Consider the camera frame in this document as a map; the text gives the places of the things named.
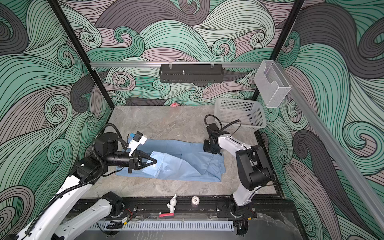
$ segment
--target metal rail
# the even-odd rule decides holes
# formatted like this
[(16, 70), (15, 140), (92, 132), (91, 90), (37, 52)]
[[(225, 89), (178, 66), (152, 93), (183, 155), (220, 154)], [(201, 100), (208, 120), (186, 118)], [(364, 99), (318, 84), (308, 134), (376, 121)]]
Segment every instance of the metal rail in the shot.
[(145, 61), (97, 61), (92, 68), (159, 68), (162, 64), (221, 64), (223, 68), (259, 68), (261, 62), (145, 62)]

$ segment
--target red object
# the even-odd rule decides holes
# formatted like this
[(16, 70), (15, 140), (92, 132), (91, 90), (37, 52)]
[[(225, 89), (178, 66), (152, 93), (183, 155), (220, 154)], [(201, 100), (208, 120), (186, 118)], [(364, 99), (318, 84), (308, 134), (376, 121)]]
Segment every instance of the red object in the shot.
[(175, 214), (160, 214), (159, 218), (173, 218)]

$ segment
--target white plastic basket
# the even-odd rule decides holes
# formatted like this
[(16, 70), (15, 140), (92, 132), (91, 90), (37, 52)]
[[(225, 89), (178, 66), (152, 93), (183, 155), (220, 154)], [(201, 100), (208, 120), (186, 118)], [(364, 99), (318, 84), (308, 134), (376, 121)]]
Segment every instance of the white plastic basket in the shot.
[[(266, 127), (266, 120), (262, 105), (257, 101), (218, 98), (215, 102), (215, 116), (220, 119), (223, 126), (237, 119), (241, 120), (239, 130), (256, 131)], [(228, 129), (237, 129), (239, 124), (233, 124)]]

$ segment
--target clear plastic holder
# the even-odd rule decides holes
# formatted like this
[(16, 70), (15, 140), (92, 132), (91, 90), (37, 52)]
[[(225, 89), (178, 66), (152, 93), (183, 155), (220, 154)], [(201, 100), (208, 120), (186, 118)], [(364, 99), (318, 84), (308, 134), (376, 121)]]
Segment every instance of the clear plastic holder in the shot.
[(253, 80), (267, 108), (278, 108), (291, 90), (284, 68), (273, 60), (263, 60)]

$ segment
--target blue cloth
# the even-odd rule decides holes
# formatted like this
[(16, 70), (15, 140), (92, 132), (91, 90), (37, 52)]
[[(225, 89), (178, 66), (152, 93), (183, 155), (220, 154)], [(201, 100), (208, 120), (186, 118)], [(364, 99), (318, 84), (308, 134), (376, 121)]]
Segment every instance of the blue cloth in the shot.
[(220, 182), (221, 174), (225, 173), (224, 157), (204, 152), (202, 143), (148, 139), (144, 145), (139, 145), (138, 150), (151, 155), (157, 163), (141, 170), (133, 170), (131, 174), (125, 167), (117, 175)]

